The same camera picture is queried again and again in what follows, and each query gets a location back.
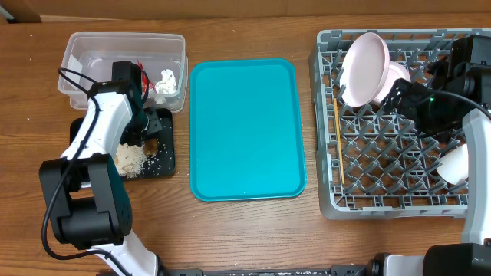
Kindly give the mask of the red snack wrapper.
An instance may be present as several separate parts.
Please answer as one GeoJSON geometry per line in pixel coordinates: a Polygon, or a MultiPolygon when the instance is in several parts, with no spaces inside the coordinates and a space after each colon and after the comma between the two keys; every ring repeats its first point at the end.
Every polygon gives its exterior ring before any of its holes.
{"type": "Polygon", "coordinates": [[[142,91],[144,94],[148,94],[151,90],[154,89],[154,85],[153,85],[152,81],[149,79],[146,71],[144,70],[143,64],[140,61],[138,61],[137,64],[141,70],[142,91]]]}

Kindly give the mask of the brown food scrap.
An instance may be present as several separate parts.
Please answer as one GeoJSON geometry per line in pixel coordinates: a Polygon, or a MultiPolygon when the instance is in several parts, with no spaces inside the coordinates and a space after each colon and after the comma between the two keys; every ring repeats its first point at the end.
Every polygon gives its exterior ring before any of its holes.
{"type": "Polygon", "coordinates": [[[159,147],[158,139],[147,140],[143,145],[143,152],[146,156],[153,157],[157,154],[159,147]]]}

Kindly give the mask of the large white plate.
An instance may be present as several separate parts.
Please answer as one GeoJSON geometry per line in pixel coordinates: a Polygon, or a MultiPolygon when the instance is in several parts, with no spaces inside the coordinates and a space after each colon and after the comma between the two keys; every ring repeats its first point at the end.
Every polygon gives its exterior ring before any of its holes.
{"type": "Polygon", "coordinates": [[[379,35],[368,32],[357,38],[342,62],[341,99],[349,107],[369,104],[384,86],[389,61],[388,47],[379,35]]]}

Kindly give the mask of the white napkin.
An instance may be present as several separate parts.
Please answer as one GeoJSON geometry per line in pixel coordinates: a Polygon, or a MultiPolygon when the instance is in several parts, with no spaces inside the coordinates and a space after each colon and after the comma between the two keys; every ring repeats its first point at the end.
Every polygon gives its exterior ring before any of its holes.
{"type": "Polygon", "coordinates": [[[166,103],[166,98],[177,92],[176,78],[172,70],[161,71],[161,80],[155,84],[154,90],[156,92],[154,97],[156,104],[166,103]]]}

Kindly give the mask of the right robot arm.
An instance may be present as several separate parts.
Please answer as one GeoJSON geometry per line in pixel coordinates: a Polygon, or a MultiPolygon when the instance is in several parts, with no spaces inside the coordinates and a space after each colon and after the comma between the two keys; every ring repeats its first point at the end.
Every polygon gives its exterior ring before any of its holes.
{"type": "Polygon", "coordinates": [[[461,242],[434,245],[424,255],[380,253],[369,275],[488,275],[490,273],[490,38],[469,35],[454,41],[450,56],[429,67],[425,87],[396,80],[382,100],[429,137],[461,128],[468,146],[468,206],[461,242]]]}

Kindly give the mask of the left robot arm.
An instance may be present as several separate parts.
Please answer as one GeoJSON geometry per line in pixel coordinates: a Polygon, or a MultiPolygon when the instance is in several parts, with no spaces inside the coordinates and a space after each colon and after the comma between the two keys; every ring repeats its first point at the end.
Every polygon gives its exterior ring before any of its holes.
{"type": "Polygon", "coordinates": [[[94,80],[84,91],[87,113],[70,146],[41,164],[41,242],[54,259],[96,255],[118,275],[166,274],[132,229],[130,198],[114,163],[119,144],[142,146],[162,130],[157,112],[143,106],[143,77],[131,61],[113,63],[109,81],[94,80]]]}

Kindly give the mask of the pink bowl with rice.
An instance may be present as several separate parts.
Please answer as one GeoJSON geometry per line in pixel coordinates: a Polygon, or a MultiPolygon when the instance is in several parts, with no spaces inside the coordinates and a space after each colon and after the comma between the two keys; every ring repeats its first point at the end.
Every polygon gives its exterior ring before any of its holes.
{"type": "Polygon", "coordinates": [[[391,88],[394,85],[394,82],[400,78],[403,78],[406,81],[410,81],[410,73],[405,68],[405,66],[391,61],[389,63],[389,68],[387,72],[387,78],[384,83],[384,86],[381,88],[379,94],[373,99],[373,103],[376,105],[380,105],[382,100],[388,96],[391,88]]]}

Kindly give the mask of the white cup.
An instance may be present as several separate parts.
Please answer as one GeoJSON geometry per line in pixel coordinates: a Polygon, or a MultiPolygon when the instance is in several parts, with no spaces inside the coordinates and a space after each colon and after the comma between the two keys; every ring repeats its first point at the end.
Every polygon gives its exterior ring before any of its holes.
{"type": "Polygon", "coordinates": [[[469,153],[467,144],[458,146],[440,158],[437,168],[440,177],[452,185],[458,185],[467,180],[469,175],[469,153]]]}

